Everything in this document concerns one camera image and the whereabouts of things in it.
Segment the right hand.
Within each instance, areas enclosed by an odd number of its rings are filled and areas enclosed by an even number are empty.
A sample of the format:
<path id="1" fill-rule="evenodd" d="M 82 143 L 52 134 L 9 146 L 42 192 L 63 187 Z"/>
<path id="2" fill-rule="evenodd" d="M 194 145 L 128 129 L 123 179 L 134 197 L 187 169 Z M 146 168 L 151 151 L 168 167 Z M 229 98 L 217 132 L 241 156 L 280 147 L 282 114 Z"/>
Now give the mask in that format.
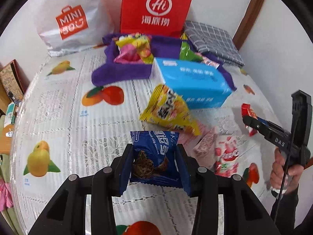
<path id="1" fill-rule="evenodd" d="M 285 165 L 285 158 L 282 156 L 278 147 L 275 148 L 274 158 L 275 161 L 272 164 L 272 171 L 270 175 L 270 185 L 274 189 L 280 189 L 284 176 L 283 167 Z M 288 173 L 285 176 L 284 183 L 284 185 L 286 186 L 286 194 L 289 194 L 298 188 L 299 180 L 303 171 L 304 167 L 298 164 L 293 165 L 288 169 Z"/>

